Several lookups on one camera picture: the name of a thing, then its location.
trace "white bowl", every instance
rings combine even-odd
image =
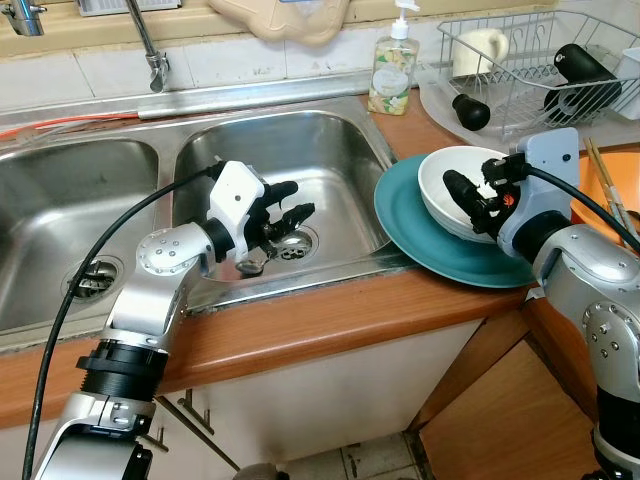
[[[433,219],[449,233],[479,243],[495,243],[486,233],[474,233],[469,216],[456,205],[444,185],[442,175],[447,170],[456,170],[466,176],[486,198],[495,197],[496,192],[484,183],[481,167],[491,158],[502,158],[506,154],[482,147],[447,147],[433,152],[420,164],[418,184],[422,200]]]

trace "label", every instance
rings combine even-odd
[[[383,97],[395,97],[409,87],[409,77],[393,63],[387,63],[373,74],[373,88]]]

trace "drain strainer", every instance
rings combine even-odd
[[[275,245],[278,250],[276,259],[284,261],[299,260],[314,253],[317,248],[317,238],[315,232],[309,227],[300,227]]]
[[[76,265],[65,276],[61,285],[63,294],[69,288],[69,284],[79,266],[80,264]],[[83,275],[80,285],[73,292],[74,299],[89,301],[104,295],[116,282],[121,271],[122,264],[117,259],[111,257],[95,258]]]

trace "beige container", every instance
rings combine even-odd
[[[218,12],[240,20],[267,41],[296,40],[312,47],[328,43],[342,27],[349,0],[209,0]]]

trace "wire dish rack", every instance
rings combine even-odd
[[[502,62],[494,62],[464,40],[466,32],[486,28],[500,30],[509,40],[508,54]],[[628,141],[637,141],[638,124],[613,112],[640,94],[640,80],[612,77],[567,84],[554,58],[560,47],[577,44],[615,74],[622,51],[640,46],[638,34],[590,15],[562,10],[444,22],[438,30],[442,32],[440,61],[431,65],[437,70],[438,87],[427,89],[424,95],[421,92],[421,97],[436,121],[468,141],[495,148],[515,134],[573,125],[586,126],[589,133],[605,127],[602,131],[616,130],[618,137],[619,128],[626,128],[631,135]],[[473,75],[454,78],[454,51],[460,49],[457,44],[479,55],[478,67],[482,57],[493,68],[488,73],[477,70]],[[442,89],[449,91],[443,96]],[[459,124],[451,97],[460,93],[491,109],[491,120],[482,131],[465,131]],[[613,127],[611,122],[620,125]],[[493,142],[478,141],[490,137]]]

